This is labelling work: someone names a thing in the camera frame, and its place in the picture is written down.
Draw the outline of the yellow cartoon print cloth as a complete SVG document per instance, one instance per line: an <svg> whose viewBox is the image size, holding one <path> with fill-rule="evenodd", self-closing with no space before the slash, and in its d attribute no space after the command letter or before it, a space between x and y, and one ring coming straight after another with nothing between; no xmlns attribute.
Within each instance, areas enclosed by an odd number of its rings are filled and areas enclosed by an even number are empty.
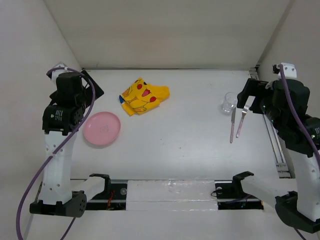
<svg viewBox="0 0 320 240"><path fill-rule="evenodd" d="M168 86L157 86L138 78L129 88L119 95L123 110L129 115L142 115L157 108L170 97Z"/></svg>

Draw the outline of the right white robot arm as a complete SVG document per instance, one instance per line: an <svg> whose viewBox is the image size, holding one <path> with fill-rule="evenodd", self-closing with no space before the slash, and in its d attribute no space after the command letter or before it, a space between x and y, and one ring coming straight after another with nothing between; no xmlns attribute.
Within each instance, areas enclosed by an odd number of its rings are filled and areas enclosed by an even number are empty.
<svg viewBox="0 0 320 240"><path fill-rule="evenodd" d="M297 79L293 64L272 67L274 81L249 78L237 95L237 108L267 117L290 154L297 190L278 189L249 171L232 178L237 197L254 196L273 207L280 220L296 232L320 231L320 120L307 114L310 89Z"/></svg>

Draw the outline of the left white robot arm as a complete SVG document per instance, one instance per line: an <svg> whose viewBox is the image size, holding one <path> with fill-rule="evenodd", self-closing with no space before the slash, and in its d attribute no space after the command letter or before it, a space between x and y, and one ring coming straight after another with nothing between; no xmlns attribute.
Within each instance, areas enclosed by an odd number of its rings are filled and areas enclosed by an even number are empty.
<svg viewBox="0 0 320 240"><path fill-rule="evenodd" d="M88 118L95 100L104 94L85 71L77 71L59 62L46 74L56 86L42 116L47 160L41 168L42 186L34 202L32 214L80 218L87 202L98 195L111 194L107 174L91 174L75 189L71 186L71 165L79 128Z"/></svg>

